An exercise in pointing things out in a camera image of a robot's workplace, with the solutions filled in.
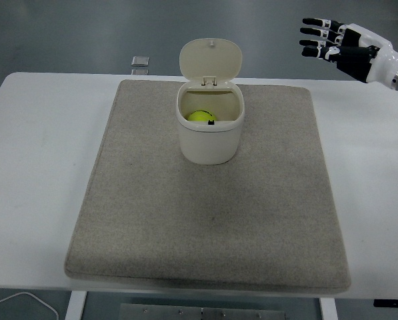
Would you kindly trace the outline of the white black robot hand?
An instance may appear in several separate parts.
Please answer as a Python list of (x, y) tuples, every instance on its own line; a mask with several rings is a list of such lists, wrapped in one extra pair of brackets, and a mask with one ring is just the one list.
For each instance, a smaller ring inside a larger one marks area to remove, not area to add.
[(390, 41), (356, 24), (304, 18), (300, 32), (318, 40), (301, 40), (302, 56), (336, 64), (362, 83), (378, 82), (398, 91), (398, 52)]

